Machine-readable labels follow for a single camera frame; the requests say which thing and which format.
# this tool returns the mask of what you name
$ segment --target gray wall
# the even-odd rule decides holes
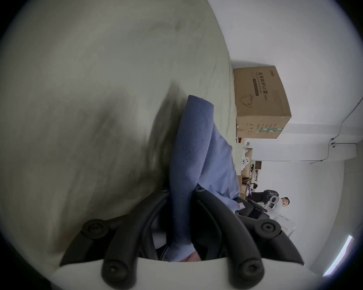
[[[344,162],[344,183],[340,206],[331,232],[316,261],[310,267],[324,274],[331,265],[347,235],[358,238],[363,230],[363,141],[357,145],[356,158]]]

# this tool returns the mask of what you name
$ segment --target cardboard box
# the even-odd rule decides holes
[[[234,87],[237,136],[277,138],[291,113],[276,68],[235,69]]]
[[[239,183],[239,190],[241,190],[242,187],[242,175],[237,175],[238,183]]]
[[[239,181],[239,192],[241,194],[241,198],[245,199],[247,194],[247,186],[242,185],[242,176],[237,176]]]

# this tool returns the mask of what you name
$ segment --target white wall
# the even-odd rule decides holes
[[[359,239],[363,230],[363,141],[357,157],[344,162],[344,185],[340,206],[328,239],[311,270],[324,274],[339,254],[347,235]]]
[[[339,209],[343,161],[262,162],[257,191],[276,190],[290,205],[281,214],[293,220],[291,240],[309,267],[319,254]]]
[[[275,65],[291,108],[288,128],[300,124],[321,127],[294,132],[295,138],[284,129],[279,139],[296,146],[280,143],[272,150],[263,143],[258,147],[263,159],[277,160],[277,150],[287,160],[323,158],[326,153],[321,145],[326,146],[337,134],[331,130],[339,129],[363,96],[363,43],[349,18],[334,0],[208,2],[222,29],[233,68]],[[363,102],[344,126],[363,133]],[[339,141],[363,139],[344,135],[350,138],[352,133],[343,132]],[[339,150],[336,159],[355,157],[352,148]]]

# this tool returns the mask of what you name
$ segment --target cable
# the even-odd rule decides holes
[[[312,163],[316,163],[316,162],[322,162],[324,160],[327,160],[329,157],[329,146],[331,144],[331,142],[333,140],[335,140],[341,133],[341,126],[343,125],[343,123],[347,120],[347,118],[354,112],[354,110],[359,106],[359,104],[362,102],[363,100],[363,96],[362,98],[360,98],[359,102],[355,105],[355,107],[344,117],[344,119],[341,121],[340,123],[340,128],[339,128],[339,132],[336,136],[334,136],[333,138],[331,138],[328,142],[328,150],[327,150],[327,157],[324,159],[319,159],[319,160],[258,160],[258,161],[279,161],[279,162],[310,162],[310,164]],[[337,143],[337,144],[356,144],[356,143]]]

